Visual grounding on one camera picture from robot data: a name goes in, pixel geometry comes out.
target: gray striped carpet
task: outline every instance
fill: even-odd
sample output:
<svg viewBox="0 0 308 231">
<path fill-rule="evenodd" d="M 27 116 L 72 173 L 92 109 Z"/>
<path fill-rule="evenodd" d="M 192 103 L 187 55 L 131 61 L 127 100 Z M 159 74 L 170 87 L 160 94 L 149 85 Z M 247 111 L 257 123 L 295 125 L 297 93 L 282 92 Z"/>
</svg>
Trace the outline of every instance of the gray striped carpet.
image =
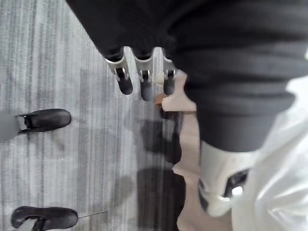
<svg viewBox="0 0 308 231">
<path fill-rule="evenodd" d="M 0 230 L 14 230 L 22 205 L 75 209 L 71 230 L 175 230 L 181 116 L 141 100 L 129 50 L 135 90 L 125 96 L 64 0 L 0 0 L 0 26 L 0 110 L 73 116 L 55 132 L 0 143 Z"/>
</svg>

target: floor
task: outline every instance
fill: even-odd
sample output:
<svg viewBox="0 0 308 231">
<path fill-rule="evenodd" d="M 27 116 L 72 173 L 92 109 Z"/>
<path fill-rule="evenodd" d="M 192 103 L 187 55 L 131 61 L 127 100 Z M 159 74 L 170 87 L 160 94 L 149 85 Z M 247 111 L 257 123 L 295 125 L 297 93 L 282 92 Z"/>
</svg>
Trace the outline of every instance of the floor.
<svg viewBox="0 0 308 231">
<path fill-rule="evenodd" d="M 75 231 L 177 230 L 182 115 L 141 100 L 129 50 L 135 90 L 125 96 L 64 0 L 0 0 L 0 31 L 0 110 L 73 116 L 55 132 L 0 143 L 0 230 L 14 230 L 21 205 L 75 209 Z"/>
</svg>

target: white fabric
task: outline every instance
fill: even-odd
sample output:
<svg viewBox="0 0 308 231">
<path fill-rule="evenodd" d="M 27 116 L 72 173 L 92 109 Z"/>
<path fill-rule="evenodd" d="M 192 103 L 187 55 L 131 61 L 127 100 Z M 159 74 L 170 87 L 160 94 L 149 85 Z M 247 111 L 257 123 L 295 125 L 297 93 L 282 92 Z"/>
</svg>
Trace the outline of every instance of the white fabric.
<svg viewBox="0 0 308 231">
<path fill-rule="evenodd" d="M 308 231 L 308 78 L 293 80 L 289 90 L 297 100 L 273 131 L 279 126 L 302 131 L 276 150 L 278 140 L 268 138 L 265 156 L 250 171 L 245 194 L 232 210 L 234 231 Z"/>
</svg>

